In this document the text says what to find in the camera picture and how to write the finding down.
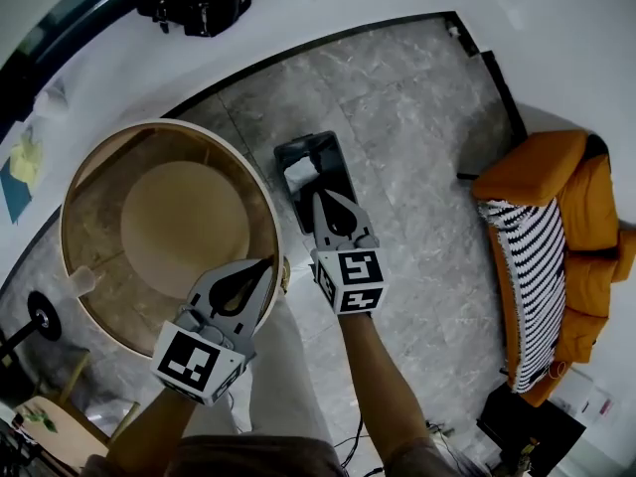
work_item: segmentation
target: cable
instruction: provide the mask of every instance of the cable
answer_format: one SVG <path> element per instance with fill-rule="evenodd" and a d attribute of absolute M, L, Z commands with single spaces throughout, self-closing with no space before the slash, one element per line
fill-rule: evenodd
<path fill-rule="evenodd" d="M 370 438 L 370 436 L 368 434 L 361 434 L 360 435 L 361 438 Z M 345 438 L 344 440 L 342 440 L 341 442 L 337 443 L 336 445 L 334 445 L 334 448 L 338 448 L 340 447 L 343 443 L 347 443 L 348 441 L 354 440 L 356 437 L 355 436 L 350 436 L 349 438 Z"/>
<path fill-rule="evenodd" d="M 376 475 L 377 473 L 381 473 L 384 471 L 385 469 L 382 466 L 379 466 L 378 468 L 374 468 L 371 472 L 366 473 L 365 477 L 369 477 L 370 475 Z"/>
<path fill-rule="evenodd" d="M 548 368 L 548 375 L 553 380 L 558 380 L 563 375 L 563 373 L 565 373 L 565 362 L 559 362 L 558 363 L 558 365 L 556 366 L 556 376 L 555 377 L 553 377 L 553 374 L 552 374 L 552 366 L 550 366 Z"/>
<path fill-rule="evenodd" d="M 358 448 L 358 443 L 360 442 L 360 438 L 370 438 L 368 434 L 362 434 L 363 425 L 364 423 L 362 421 L 362 414 L 360 414 L 360 422 L 358 423 L 358 430 L 356 431 L 356 436 L 351 436 L 345 440 L 342 440 L 336 445 L 334 445 L 334 448 L 336 448 L 336 447 L 340 447 L 343 443 L 346 443 L 350 440 L 355 440 L 353 446 L 351 447 L 351 450 L 349 451 L 349 454 L 347 454 L 347 457 L 340 465 L 347 477 L 349 477 L 349 472 L 347 471 L 347 465 L 351 463 L 351 460 L 354 458 L 354 455 L 356 454 L 356 449 Z M 384 471 L 383 467 L 374 468 L 371 472 L 366 473 L 365 477 L 370 477 L 371 475 L 376 475 L 383 471 Z"/>
<path fill-rule="evenodd" d="M 358 443 L 360 442 L 360 433 L 362 433 L 362 426 L 363 426 L 362 414 L 360 414 L 360 422 L 358 423 L 358 430 L 356 431 L 356 438 L 354 441 L 354 445 L 353 447 L 351 447 L 349 454 L 347 455 L 343 463 L 340 465 L 343 468 L 347 468 L 347 465 L 351 462 L 351 460 L 354 457 L 354 454 L 356 453 L 356 449 L 358 448 Z"/>
<path fill-rule="evenodd" d="M 446 437 L 444 436 L 444 433 L 441 432 L 442 426 L 444 424 L 433 424 L 432 422 L 426 422 L 426 425 L 431 428 L 435 428 L 437 429 L 437 432 L 439 433 L 439 437 L 441 438 L 441 441 L 444 442 L 444 446 L 446 447 L 446 450 L 448 451 L 448 453 L 450 454 L 450 456 L 455 460 L 455 464 L 457 465 L 457 471 L 459 472 L 459 474 L 461 475 L 462 471 L 461 471 L 461 465 L 459 464 L 459 461 L 457 460 L 457 458 L 455 457 L 455 454 L 452 453 L 452 451 L 450 450 L 450 447 L 448 446 L 448 443 L 446 443 Z"/>

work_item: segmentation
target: wooden table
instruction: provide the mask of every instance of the wooden table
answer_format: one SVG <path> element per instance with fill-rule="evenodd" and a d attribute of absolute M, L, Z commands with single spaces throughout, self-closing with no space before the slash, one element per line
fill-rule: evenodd
<path fill-rule="evenodd" d="M 55 425 L 57 433 L 46 429 L 41 421 L 28 420 L 25 415 L 25 406 L 32 411 L 45 411 Z M 74 416 L 73 411 L 66 411 L 45 397 L 32 397 L 18 406 L 16 411 L 25 417 L 23 426 L 33 439 L 47 452 L 69 466 L 82 468 L 93 454 L 105 456 L 108 452 L 104 443 L 106 436 L 96 426 L 86 425 L 81 418 Z"/>

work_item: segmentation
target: striped cushion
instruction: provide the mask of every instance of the striped cushion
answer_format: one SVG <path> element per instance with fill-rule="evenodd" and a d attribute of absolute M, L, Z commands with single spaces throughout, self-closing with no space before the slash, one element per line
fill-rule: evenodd
<path fill-rule="evenodd" d="M 482 217 L 497 228 L 515 292 L 519 367 L 513 391 L 524 393 L 546 375 L 565 307 L 565 238 L 557 200 L 545 207 L 482 202 Z"/>

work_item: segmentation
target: black baseboard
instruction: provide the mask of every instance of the black baseboard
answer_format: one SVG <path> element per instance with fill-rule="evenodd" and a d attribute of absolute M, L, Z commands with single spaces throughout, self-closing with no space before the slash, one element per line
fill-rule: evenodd
<path fill-rule="evenodd" d="M 56 210 L 47 219 L 47 221 L 38 230 L 35 236 L 31 239 L 31 241 L 28 243 L 25 249 L 22 251 L 22 254 L 20 254 L 20 257 L 16 260 L 13 267 L 11 268 L 11 271 L 7 274 L 7 277 L 2 283 L 2 286 L 0 286 L 0 298 L 2 298 L 2 296 L 4 295 L 4 292 L 7 291 L 7 288 L 9 287 L 9 284 L 11 283 L 11 279 L 13 279 L 13 277 L 16 275 L 16 272 L 20 268 L 20 265 L 22 265 L 24 260 L 27 258 L 27 256 L 31 252 L 31 249 L 35 247 L 36 243 L 40 241 L 40 239 L 49 230 L 49 228 L 53 225 L 53 223 L 58 220 L 59 217 L 60 217 L 60 207 L 57 207 Z"/>
<path fill-rule="evenodd" d="M 501 100 L 504 103 L 504 107 L 506 108 L 506 112 L 508 113 L 508 119 L 510 120 L 510 125 L 513 131 L 512 143 L 513 145 L 518 145 L 528 138 L 528 131 L 526 130 L 524 120 L 522 119 L 519 109 L 515 104 L 513 95 L 510 93 L 510 89 L 506 84 L 504 75 L 502 74 L 501 69 L 499 69 L 499 64 L 497 64 L 495 54 L 492 51 L 489 51 L 482 52 L 480 55 L 488 69 L 488 72 L 490 73 L 490 76 L 495 82 L 497 91 L 499 92 Z"/>
<path fill-rule="evenodd" d="M 261 62 L 257 62 L 256 64 L 252 66 L 249 66 L 225 79 L 222 79 L 221 81 L 213 84 L 212 86 L 209 86 L 208 88 L 205 88 L 204 90 L 200 91 L 196 95 L 193 95 L 192 97 L 185 100 L 181 104 L 175 106 L 173 109 L 171 109 L 166 114 L 164 114 L 163 117 L 176 118 L 179 115 L 181 115 L 183 112 L 185 112 L 187 109 L 197 105 L 202 100 L 206 99 L 207 97 L 209 97 L 210 95 L 214 93 L 217 93 L 219 90 L 225 88 L 226 86 L 229 86 L 232 83 L 242 80 L 278 62 L 294 57 L 295 55 L 298 55 L 300 53 L 307 52 L 318 46 L 322 46 L 327 43 L 331 43 L 333 41 L 338 41 L 340 39 L 344 39 L 346 37 L 350 37 L 355 34 L 359 34 L 361 32 L 368 32 L 371 30 L 378 30 L 380 28 L 388 27 L 391 25 L 400 25 L 403 23 L 411 23 L 414 21 L 421 21 L 421 20 L 433 19 L 433 18 L 443 18 L 446 21 L 447 27 L 449 24 L 457 27 L 457 30 L 459 32 L 459 36 L 457 40 L 461 44 L 462 48 L 464 49 L 468 57 L 481 55 L 484 61 L 484 64 L 486 65 L 486 68 L 490 72 L 490 76 L 495 82 L 495 86 L 497 87 L 497 90 L 499 91 L 501 95 L 506 111 L 508 112 L 508 117 L 510 118 L 510 122 L 513 129 L 513 142 L 521 143 L 523 140 L 525 140 L 528 137 L 528 134 L 526 132 L 526 126 L 524 125 L 524 122 L 521 119 L 521 115 L 519 113 L 519 110 L 517 109 L 517 106 L 515 105 L 515 102 L 512 98 L 512 94 L 510 93 L 510 90 L 508 89 L 508 86 L 506 85 L 506 81 L 504 80 L 501 70 L 499 69 L 499 65 L 497 64 L 495 55 L 493 54 L 493 52 L 484 52 L 484 53 L 479 52 L 479 49 L 477 48 L 474 40 L 468 33 L 468 30 L 466 29 L 466 27 L 464 26 L 464 24 L 462 23 L 461 19 L 459 18 L 456 12 L 416 14 L 413 16 L 406 16 L 403 18 L 395 18 L 391 20 L 381 21 L 378 23 L 373 23 L 370 25 L 362 25 L 360 27 L 355 27 L 349 30 L 345 30 L 343 32 L 338 32 L 337 34 L 332 34 L 320 39 L 316 39 L 315 41 L 310 41 L 309 43 L 305 43 L 295 48 L 291 48 L 277 55 L 269 57 Z M 22 254 L 20 254 L 20 257 L 11 268 L 11 271 L 9 272 L 6 279 L 2 283 L 2 286 L 0 286 L 0 298 L 6 291 L 9 283 L 11 282 L 11 279 L 15 276 L 17 270 L 20 268 L 20 265 L 24 262 L 24 260 L 28 256 L 31 249 L 33 249 L 34 245 L 38 242 L 38 240 L 40 240 L 40 238 L 51 227 L 51 225 L 58 219 L 59 216 L 60 216 L 60 208 L 58 208 L 49 217 L 49 219 L 43 224 L 40 230 L 29 242 L 29 245 L 27 245 L 27 247 L 24 249 Z"/>

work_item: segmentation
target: white cup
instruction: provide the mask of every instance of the white cup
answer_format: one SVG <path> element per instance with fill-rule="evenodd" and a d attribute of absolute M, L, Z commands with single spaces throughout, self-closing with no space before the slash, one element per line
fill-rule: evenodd
<path fill-rule="evenodd" d="M 95 290 L 97 281 L 95 274 L 85 265 L 69 276 L 69 294 L 71 297 L 78 298 Z"/>
<path fill-rule="evenodd" d="M 44 118 L 63 120 L 69 112 L 69 105 L 61 92 L 47 88 L 38 93 L 33 103 L 33 112 Z"/>

